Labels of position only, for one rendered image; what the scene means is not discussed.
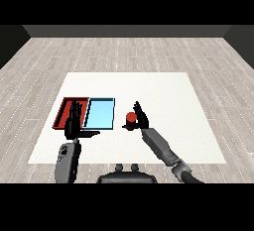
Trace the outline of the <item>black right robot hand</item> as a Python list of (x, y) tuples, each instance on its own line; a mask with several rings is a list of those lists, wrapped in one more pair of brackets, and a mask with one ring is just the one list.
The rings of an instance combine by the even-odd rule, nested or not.
[(134, 125), (127, 125), (126, 123), (123, 125), (123, 128), (133, 131), (135, 129), (148, 129), (149, 128), (149, 120), (146, 113), (142, 110), (142, 107), (138, 101), (134, 103), (133, 112), (137, 115), (137, 121)]

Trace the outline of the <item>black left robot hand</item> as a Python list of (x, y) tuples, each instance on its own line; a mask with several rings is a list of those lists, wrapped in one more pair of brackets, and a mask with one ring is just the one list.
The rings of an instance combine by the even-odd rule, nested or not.
[(99, 134), (99, 131), (81, 131), (80, 130), (80, 116), (82, 105), (73, 100), (69, 107), (69, 116), (65, 121), (64, 135), (68, 140), (78, 138), (91, 138)]

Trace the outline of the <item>small red can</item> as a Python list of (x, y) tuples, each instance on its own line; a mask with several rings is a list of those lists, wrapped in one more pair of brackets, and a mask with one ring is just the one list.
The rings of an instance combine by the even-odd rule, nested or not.
[(134, 112), (128, 112), (126, 115), (126, 124), (134, 125), (137, 121), (137, 115)]

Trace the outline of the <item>red shallow open box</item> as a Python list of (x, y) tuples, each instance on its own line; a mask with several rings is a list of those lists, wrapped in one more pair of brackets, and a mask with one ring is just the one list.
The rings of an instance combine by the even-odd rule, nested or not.
[(65, 97), (62, 101), (62, 104), (56, 116), (55, 122), (52, 126), (53, 129), (55, 130), (64, 129), (65, 121), (69, 117), (70, 105), (73, 101), (81, 105), (80, 128), (83, 128), (83, 122), (84, 122), (84, 117), (85, 117), (89, 98), (88, 97)]

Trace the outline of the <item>light blue shallow open box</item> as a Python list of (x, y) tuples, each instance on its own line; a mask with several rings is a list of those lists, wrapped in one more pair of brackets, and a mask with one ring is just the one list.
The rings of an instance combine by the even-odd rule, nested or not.
[(83, 118), (83, 130), (112, 130), (115, 99), (91, 97)]

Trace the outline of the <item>dark grey robot body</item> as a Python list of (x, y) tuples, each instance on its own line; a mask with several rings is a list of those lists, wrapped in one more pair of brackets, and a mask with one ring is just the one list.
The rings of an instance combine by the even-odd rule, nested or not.
[(131, 165), (130, 172), (123, 171), (123, 165), (117, 164), (113, 173), (101, 175), (97, 183), (157, 183), (153, 175), (141, 173), (137, 164)]

